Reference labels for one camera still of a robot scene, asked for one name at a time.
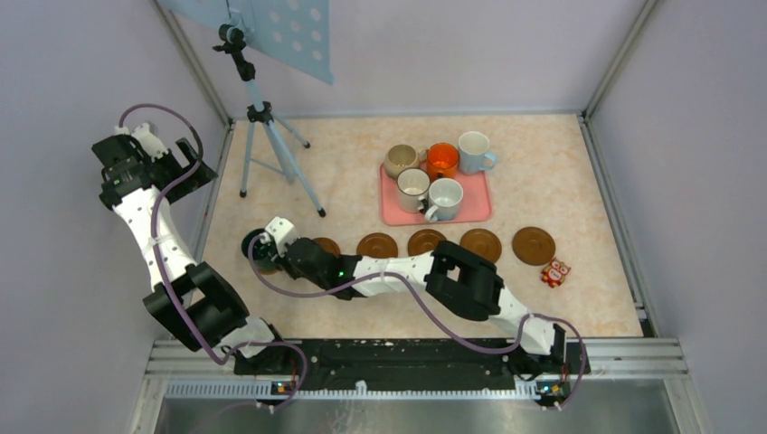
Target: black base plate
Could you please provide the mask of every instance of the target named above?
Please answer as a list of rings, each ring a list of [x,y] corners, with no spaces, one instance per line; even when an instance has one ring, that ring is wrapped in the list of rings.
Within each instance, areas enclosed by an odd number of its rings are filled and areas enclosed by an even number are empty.
[[[469,341],[491,348],[509,345],[506,339]],[[502,355],[476,353],[450,339],[304,339],[289,342],[299,346],[309,360],[307,378],[301,387],[305,391],[353,390],[360,380],[365,380],[370,391],[509,390],[515,388],[512,370],[524,376],[530,373],[525,368],[530,364],[530,356],[521,350],[511,353],[509,360],[504,362]],[[566,352],[569,372],[576,374],[581,348],[577,343],[568,343]],[[298,355],[290,350],[282,354],[287,360],[279,363],[276,369],[274,363],[269,367],[253,366],[238,358],[234,373],[291,375],[294,366],[300,372]],[[515,361],[521,363],[509,365]],[[561,366],[544,371],[559,374]],[[590,371],[587,361],[586,372]]]

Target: pink tray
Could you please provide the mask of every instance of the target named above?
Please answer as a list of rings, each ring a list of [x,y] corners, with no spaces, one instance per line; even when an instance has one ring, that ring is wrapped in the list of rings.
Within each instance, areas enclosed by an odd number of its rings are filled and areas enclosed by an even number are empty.
[[[390,226],[427,223],[420,213],[405,212],[397,202],[397,182],[386,175],[384,165],[379,169],[381,178],[381,220]],[[463,202],[455,219],[438,223],[484,222],[493,214],[490,204],[488,179],[484,172],[476,175],[456,174],[455,180],[463,187]]]

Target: robotic arm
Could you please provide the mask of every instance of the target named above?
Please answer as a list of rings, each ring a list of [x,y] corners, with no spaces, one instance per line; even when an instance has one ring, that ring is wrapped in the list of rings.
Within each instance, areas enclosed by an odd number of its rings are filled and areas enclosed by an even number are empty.
[[[130,228],[149,270],[152,293],[144,298],[145,307],[187,348],[192,351],[201,348],[166,293],[152,251],[158,245],[174,292],[184,297],[200,289],[204,294],[185,311],[207,344],[279,340],[279,334],[271,325],[260,318],[249,317],[247,307],[224,278],[207,263],[194,260],[173,224],[170,204],[212,181],[217,175],[210,167],[202,164],[168,193],[159,206],[158,236],[151,236],[151,212],[160,191],[197,159],[185,139],[176,143],[188,161],[184,167],[155,136],[148,123],[133,132],[116,128],[115,136],[92,147],[103,164],[104,182],[99,198]],[[337,258],[311,239],[300,237],[289,221],[275,217],[255,242],[259,243],[261,260],[272,261],[292,278],[306,278],[325,290],[380,274],[335,292],[337,298],[348,300],[385,292],[407,292],[410,286],[414,291],[430,294],[457,316],[472,321],[489,320],[512,336],[516,336],[523,317],[530,314],[496,274],[493,263],[449,241],[440,243],[433,252],[410,258],[374,259],[351,255]],[[449,272],[456,269],[457,277],[449,276]],[[408,284],[385,273],[396,273]],[[564,330],[550,321],[529,318],[520,346],[528,354],[545,357],[548,363],[564,363]],[[260,346],[240,349],[245,359],[261,351],[265,349]]]
[[[402,280],[384,274],[396,273],[415,291],[430,294],[453,314],[472,321],[489,320],[511,336],[516,336],[522,318],[531,314],[496,274],[495,264],[449,241],[441,242],[435,251],[409,258],[374,259],[350,255],[337,258],[311,239],[300,238],[288,220],[275,217],[255,242],[261,244],[259,254],[262,258],[271,258],[292,278],[306,278],[323,289],[380,273],[380,277],[360,281],[347,290],[336,292],[338,298],[408,292]],[[455,269],[458,276],[454,279],[449,272]],[[564,345],[564,330],[560,326],[539,317],[526,320],[520,346],[527,353],[563,362]]]

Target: beige marble surface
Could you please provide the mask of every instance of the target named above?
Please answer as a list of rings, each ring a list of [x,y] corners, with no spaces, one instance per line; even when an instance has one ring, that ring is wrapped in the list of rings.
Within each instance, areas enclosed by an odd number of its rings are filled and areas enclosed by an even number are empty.
[[[275,215],[296,224],[303,236],[328,237],[354,254],[367,233],[382,231],[397,241],[400,256],[422,226],[390,227],[379,216],[378,167],[386,150],[399,143],[416,148],[437,142],[457,144],[461,133],[490,137],[498,157],[488,173],[493,215],[487,222],[435,226],[451,241],[472,228],[493,231],[503,242],[498,273],[517,298],[536,312],[572,321],[587,336],[641,335],[628,284],[578,122],[573,115],[465,116],[422,118],[330,118],[292,121],[311,143],[292,146],[313,184],[327,217],[320,219],[298,180],[251,165],[248,196],[240,198],[247,124],[240,123],[223,173],[204,259],[227,278],[252,315],[262,316],[288,337],[442,337],[407,294],[353,301],[334,297],[295,299],[276,294],[252,275],[240,242]],[[276,164],[260,127],[253,155]],[[554,237],[557,257],[573,268],[551,289],[539,280],[540,267],[522,263],[511,250],[514,233],[539,226]],[[314,292],[304,280],[284,273],[269,276],[283,288]],[[426,296],[439,318],[465,336],[503,336],[489,323],[452,315]]]

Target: light blue board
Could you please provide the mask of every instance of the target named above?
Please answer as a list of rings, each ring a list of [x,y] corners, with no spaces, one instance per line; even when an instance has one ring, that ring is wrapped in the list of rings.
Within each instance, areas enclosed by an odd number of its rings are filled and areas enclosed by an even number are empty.
[[[159,0],[159,3],[216,32],[221,24],[237,25],[245,32],[245,41],[251,48],[333,84],[327,0]]]

